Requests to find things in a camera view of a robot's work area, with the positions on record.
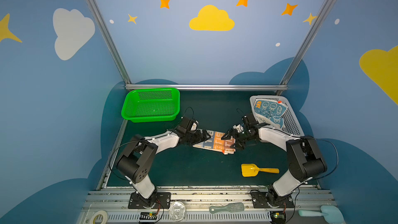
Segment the teal owl pattern towel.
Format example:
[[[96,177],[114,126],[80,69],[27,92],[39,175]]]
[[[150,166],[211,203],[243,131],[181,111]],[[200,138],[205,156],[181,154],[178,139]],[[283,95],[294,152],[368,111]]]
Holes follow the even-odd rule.
[[[267,123],[275,128],[284,127],[283,115],[287,105],[282,101],[259,99],[254,103],[254,116],[259,123]]]

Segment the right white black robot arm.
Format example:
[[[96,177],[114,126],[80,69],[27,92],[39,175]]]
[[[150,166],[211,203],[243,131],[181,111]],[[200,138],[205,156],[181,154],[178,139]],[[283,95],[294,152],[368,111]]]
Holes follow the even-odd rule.
[[[271,143],[287,154],[288,170],[270,187],[270,195],[282,198],[292,194],[303,183],[327,171],[328,166],[317,141],[311,136],[297,136],[267,123],[235,125],[222,137],[233,138],[236,150],[243,150],[248,141]]]

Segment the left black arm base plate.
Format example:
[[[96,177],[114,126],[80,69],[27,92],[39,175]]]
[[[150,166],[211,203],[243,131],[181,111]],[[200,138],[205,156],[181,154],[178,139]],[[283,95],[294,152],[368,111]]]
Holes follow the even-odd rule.
[[[128,209],[169,209],[171,194],[169,192],[155,191],[148,199],[145,199],[138,193],[132,193],[128,202]]]

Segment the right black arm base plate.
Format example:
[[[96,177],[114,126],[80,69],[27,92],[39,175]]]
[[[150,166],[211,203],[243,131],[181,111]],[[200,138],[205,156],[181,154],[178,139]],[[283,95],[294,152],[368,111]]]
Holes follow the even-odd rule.
[[[277,193],[251,190],[250,195],[254,208],[294,208],[291,195],[280,197]]]

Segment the green plastic basket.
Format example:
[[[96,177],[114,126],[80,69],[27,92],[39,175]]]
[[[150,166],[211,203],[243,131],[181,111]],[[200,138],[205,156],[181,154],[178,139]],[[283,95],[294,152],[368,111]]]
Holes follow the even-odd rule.
[[[126,95],[121,116],[133,123],[162,122],[175,120],[179,112],[178,89],[137,89]]]

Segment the striped rabbit text towel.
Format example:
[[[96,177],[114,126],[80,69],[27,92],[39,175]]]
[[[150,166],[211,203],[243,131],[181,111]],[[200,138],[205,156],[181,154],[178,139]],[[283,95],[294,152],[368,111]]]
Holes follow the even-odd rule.
[[[231,146],[235,144],[235,139],[222,140],[224,133],[217,131],[207,131],[210,135],[210,139],[207,141],[193,145],[195,148],[206,149],[211,151],[218,151],[224,155],[234,154],[235,149]]]

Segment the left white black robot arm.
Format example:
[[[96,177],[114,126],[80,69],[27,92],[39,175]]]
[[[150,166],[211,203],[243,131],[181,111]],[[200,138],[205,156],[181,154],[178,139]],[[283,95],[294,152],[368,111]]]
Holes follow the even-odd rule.
[[[151,137],[136,135],[125,144],[115,166],[134,187],[137,195],[143,200],[149,200],[156,191],[148,175],[156,154],[182,144],[193,146],[210,138],[210,134],[201,129],[182,133],[172,130]]]

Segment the grey plastic basket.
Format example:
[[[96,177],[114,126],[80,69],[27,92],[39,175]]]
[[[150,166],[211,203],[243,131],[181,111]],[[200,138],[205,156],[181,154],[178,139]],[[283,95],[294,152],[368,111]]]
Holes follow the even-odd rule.
[[[250,97],[251,110],[254,114],[254,103],[256,100],[276,100],[282,101],[287,105],[287,111],[283,115],[284,127],[282,129],[275,128],[272,125],[267,124],[266,130],[260,132],[260,142],[272,143],[274,145],[284,144],[290,139],[297,139],[304,135],[304,132],[299,124],[299,121],[289,103],[289,101],[283,96],[274,95],[254,95]]]

